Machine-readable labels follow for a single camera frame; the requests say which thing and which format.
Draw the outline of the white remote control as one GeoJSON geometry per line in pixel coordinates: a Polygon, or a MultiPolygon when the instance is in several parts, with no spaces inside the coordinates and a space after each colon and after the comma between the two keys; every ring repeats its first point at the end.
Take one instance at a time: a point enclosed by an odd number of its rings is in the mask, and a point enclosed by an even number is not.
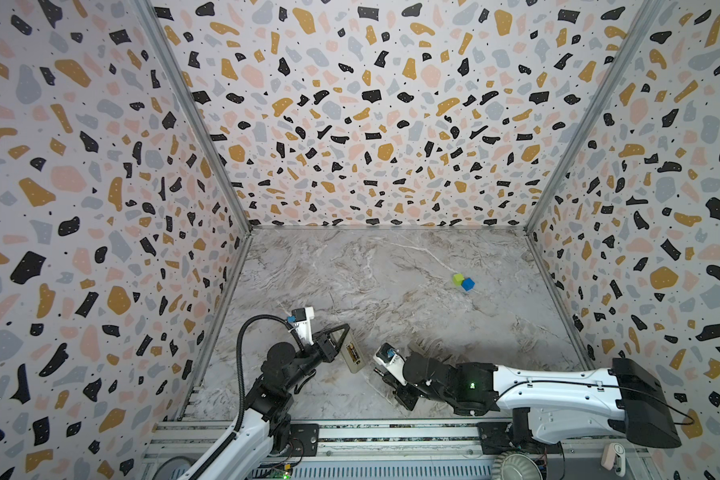
{"type": "Polygon", "coordinates": [[[359,373],[367,364],[356,341],[350,336],[347,336],[342,343],[341,355],[351,374],[359,373]]]}

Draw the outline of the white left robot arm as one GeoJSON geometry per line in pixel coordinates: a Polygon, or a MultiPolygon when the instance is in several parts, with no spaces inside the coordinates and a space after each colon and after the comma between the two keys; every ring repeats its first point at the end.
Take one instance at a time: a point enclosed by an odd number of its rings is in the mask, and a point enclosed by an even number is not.
{"type": "Polygon", "coordinates": [[[239,408],[233,425],[185,472],[184,479],[244,479],[272,453],[289,444],[294,395],[312,378],[318,366],[331,363],[341,352],[350,326],[346,323],[313,334],[308,345],[293,322],[271,315],[257,315],[241,327],[237,338],[236,365],[242,369],[243,340],[247,328],[258,320],[273,320],[288,328],[296,342],[270,347],[261,374],[250,390],[238,375],[239,408]]]}

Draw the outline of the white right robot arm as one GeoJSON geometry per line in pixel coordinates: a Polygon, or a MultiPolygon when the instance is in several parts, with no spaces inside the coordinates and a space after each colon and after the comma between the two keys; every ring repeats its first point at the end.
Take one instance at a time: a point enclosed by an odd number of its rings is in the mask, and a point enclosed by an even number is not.
{"type": "Polygon", "coordinates": [[[383,345],[374,360],[407,410],[426,399],[449,405],[458,416],[509,411],[514,444],[622,435],[654,449],[681,445],[660,381],[631,359],[579,372],[531,371],[481,362],[449,365],[383,345]]]}

